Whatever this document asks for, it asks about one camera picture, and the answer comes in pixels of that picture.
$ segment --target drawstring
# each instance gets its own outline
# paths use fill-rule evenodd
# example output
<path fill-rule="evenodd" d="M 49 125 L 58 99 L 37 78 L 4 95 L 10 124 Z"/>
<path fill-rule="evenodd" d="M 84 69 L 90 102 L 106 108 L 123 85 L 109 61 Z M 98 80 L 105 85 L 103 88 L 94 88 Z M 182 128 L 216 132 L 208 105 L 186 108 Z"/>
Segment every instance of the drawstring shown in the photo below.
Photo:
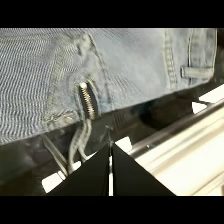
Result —
<path fill-rule="evenodd" d="M 65 160 L 64 156 L 53 144 L 53 142 L 47 137 L 46 134 L 41 135 L 45 147 L 53 155 L 55 161 L 57 162 L 57 164 L 59 165 L 59 167 L 61 168 L 61 171 L 64 173 L 65 176 L 67 176 L 68 174 L 71 174 L 74 171 L 74 168 L 72 165 L 74 163 L 74 157 L 75 157 L 75 154 L 77 153 L 77 150 L 79 151 L 81 155 L 82 162 L 85 162 L 86 160 L 88 160 L 88 157 L 85 155 L 84 151 L 85 151 L 87 142 L 90 138 L 91 132 L 92 132 L 92 124 L 90 119 L 83 121 L 82 124 L 78 126 L 72 138 L 72 141 L 70 143 L 70 147 L 68 151 L 68 161 Z"/>

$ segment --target wrinkled fabric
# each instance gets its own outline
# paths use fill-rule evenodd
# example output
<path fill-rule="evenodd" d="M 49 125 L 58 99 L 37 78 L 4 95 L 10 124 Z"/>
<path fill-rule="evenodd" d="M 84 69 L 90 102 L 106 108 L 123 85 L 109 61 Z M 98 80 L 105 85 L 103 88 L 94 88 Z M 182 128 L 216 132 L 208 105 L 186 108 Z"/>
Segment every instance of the wrinkled fabric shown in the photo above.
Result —
<path fill-rule="evenodd" d="M 85 119 L 90 76 L 99 114 L 208 82 L 215 28 L 0 28 L 0 144 Z"/>

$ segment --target blue denim jeans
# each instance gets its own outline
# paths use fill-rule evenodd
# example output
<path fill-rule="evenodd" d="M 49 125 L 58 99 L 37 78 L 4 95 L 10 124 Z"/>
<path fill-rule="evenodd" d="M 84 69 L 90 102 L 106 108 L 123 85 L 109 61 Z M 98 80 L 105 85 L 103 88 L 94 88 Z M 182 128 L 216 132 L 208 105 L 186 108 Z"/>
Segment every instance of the blue denim jeans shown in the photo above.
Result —
<path fill-rule="evenodd" d="M 99 116 L 208 82 L 216 45 L 215 28 L 1 28 L 0 144 L 84 120 L 89 77 Z"/>

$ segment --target zipper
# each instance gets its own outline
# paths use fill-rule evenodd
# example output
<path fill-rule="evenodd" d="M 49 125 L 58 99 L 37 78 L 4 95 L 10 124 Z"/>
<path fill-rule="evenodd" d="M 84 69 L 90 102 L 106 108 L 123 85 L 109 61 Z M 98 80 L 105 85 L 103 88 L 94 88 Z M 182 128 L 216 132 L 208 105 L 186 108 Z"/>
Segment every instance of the zipper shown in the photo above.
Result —
<path fill-rule="evenodd" d="M 79 84 L 79 93 L 85 116 L 90 120 L 94 120 L 98 115 L 97 100 L 93 89 L 94 86 L 90 80 Z"/>

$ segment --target denim fabric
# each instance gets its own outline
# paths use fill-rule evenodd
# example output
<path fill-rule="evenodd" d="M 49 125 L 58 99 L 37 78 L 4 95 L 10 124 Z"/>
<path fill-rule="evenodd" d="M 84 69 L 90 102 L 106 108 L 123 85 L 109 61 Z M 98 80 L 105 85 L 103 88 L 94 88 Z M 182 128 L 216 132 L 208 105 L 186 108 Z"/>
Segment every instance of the denim fabric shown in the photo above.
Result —
<path fill-rule="evenodd" d="M 99 113 L 210 80 L 214 28 L 1 28 L 0 144 L 84 119 L 91 77 Z"/>

